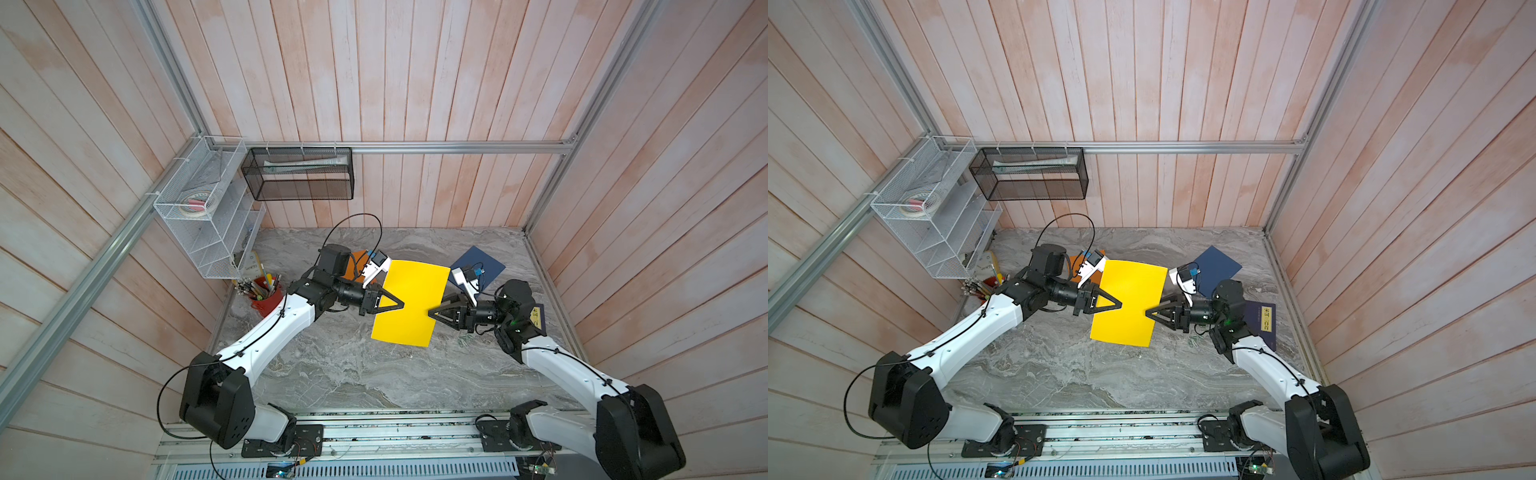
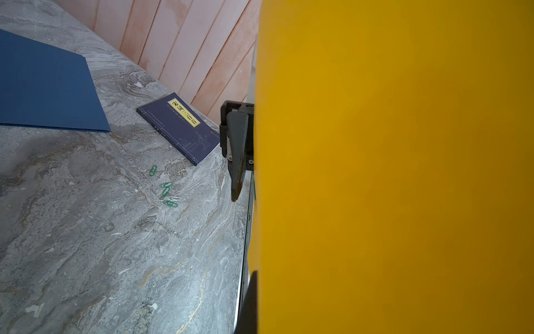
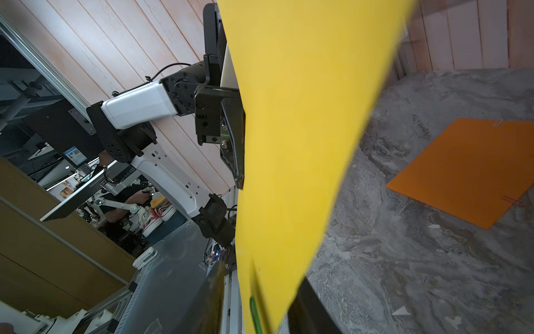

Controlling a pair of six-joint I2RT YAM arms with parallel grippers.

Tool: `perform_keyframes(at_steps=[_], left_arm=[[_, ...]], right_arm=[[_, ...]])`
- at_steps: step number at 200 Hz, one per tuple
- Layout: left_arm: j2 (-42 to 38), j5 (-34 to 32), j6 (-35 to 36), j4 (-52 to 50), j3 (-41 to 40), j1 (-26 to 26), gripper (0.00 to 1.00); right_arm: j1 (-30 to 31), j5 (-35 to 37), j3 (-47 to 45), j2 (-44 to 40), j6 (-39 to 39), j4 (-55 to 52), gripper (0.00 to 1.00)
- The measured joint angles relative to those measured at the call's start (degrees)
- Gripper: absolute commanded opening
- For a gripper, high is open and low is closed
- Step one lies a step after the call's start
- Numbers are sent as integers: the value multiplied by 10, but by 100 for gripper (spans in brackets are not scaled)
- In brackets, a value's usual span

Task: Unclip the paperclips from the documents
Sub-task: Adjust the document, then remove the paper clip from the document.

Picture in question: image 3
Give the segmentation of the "pink paperclip edge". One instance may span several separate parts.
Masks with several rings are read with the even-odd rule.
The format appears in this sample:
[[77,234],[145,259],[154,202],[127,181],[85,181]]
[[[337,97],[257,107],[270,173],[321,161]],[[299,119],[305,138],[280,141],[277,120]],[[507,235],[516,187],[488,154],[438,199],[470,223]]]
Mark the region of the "pink paperclip edge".
[[502,199],[510,203],[513,203],[514,205],[520,206],[520,207],[524,207],[526,205],[524,201],[520,199],[512,198],[510,196],[503,196]]

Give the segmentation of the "orange paper document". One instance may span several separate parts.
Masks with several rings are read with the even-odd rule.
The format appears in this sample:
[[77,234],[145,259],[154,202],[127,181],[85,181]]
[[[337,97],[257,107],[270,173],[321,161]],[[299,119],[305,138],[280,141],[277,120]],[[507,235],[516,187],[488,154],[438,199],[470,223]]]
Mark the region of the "orange paper document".
[[386,187],[491,228],[533,186],[533,122],[496,121],[454,120]]

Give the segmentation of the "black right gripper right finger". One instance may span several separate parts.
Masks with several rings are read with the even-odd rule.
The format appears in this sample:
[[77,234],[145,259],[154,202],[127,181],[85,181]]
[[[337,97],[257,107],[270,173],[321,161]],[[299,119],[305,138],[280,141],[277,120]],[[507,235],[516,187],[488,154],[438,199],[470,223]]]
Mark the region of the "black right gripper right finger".
[[298,288],[287,320],[290,333],[341,333],[307,278]]

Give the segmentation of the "green paperclip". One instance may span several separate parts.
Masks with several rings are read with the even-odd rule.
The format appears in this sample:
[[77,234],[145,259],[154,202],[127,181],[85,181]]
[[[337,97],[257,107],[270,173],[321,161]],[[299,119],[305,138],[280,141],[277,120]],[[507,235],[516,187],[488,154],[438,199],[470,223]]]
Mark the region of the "green paperclip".
[[253,321],[254,333],[263,334],[263,330],[261,328],[261,320],[260,320],[258,309],[257,309],[257,304],[253,296],[250,297],[249,299],[249,306],[250,306],[251,318]]

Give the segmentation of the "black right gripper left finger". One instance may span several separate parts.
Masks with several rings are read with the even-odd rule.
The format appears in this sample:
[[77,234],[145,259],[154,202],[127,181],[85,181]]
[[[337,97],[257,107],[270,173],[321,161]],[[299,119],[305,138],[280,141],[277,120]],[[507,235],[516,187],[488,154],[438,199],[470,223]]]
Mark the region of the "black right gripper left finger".
[[171,333],[220,333],[224,278],[225,265],[215,263],[182,321]]

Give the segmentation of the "yellow paper document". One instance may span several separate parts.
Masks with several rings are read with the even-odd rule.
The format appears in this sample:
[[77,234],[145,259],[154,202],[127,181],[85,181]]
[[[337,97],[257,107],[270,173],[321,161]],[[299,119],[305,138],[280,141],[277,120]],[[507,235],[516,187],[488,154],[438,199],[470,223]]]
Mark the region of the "yellow paper document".
[[321,246],[414,1],[219,1],[246,113],[244,327],[274,333]]

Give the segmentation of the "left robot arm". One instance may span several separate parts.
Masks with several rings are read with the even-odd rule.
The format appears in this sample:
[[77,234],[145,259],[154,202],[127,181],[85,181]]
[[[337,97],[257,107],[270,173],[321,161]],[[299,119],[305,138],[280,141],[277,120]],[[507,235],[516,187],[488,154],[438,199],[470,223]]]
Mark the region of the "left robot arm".
[[235,226],[223,199],[194,183],[158,144],[152,121],[193,116],[197,142],[214,144],[232,173],[236,188],[245,181],[246,113],[238,89],[224,86],[231,61],[216,4],[203,10],[203,60],[178,72],[154,75],[133,89],[87,108],[104,149],[114,160],[141,172],[206,238],[223,247],[232,244]]

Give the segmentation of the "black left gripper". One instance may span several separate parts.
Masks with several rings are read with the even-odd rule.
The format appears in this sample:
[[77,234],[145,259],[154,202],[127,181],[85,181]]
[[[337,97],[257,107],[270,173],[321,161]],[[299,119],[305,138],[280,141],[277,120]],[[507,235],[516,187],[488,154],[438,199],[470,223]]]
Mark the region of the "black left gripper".
[[[201,85],[195,93],[197,142],[221,143],[221,158],[232,172],[235,186],[245,181],[246,114],[240,91]],[[225,125],[226,136],[222,125]]]

